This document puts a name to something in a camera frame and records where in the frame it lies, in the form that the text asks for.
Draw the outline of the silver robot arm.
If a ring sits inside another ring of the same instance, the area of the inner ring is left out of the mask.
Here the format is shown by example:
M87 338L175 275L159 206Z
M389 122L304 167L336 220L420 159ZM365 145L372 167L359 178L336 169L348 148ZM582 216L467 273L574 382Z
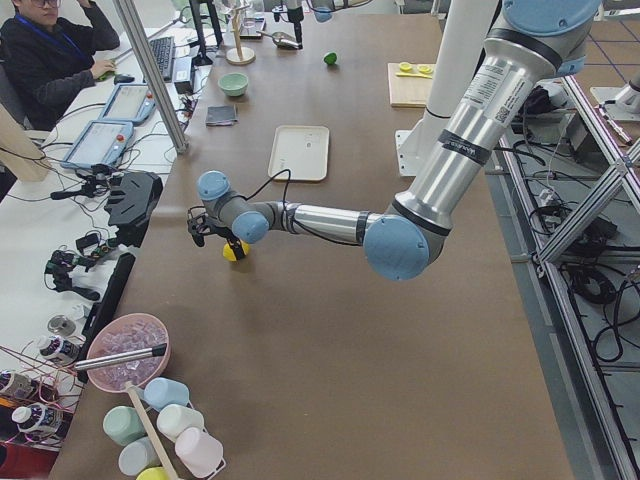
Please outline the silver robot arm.
M436 63L437 85L453 84L452 110L440 134L417 125L421 160L413 182L382 214L305 205L254 202L216 170L197 182L203 212L190 217L197 245L223 237L237 258L269 231L308 234L360 246L370 267L394 280L418 276L434 262L451 231L451 215L486 164L534 86L578 72L598 10L595 1L454 1Z
M364 7L369 5L371 0L306 0L305 3L318 23L326 23L332 19L334 13Z

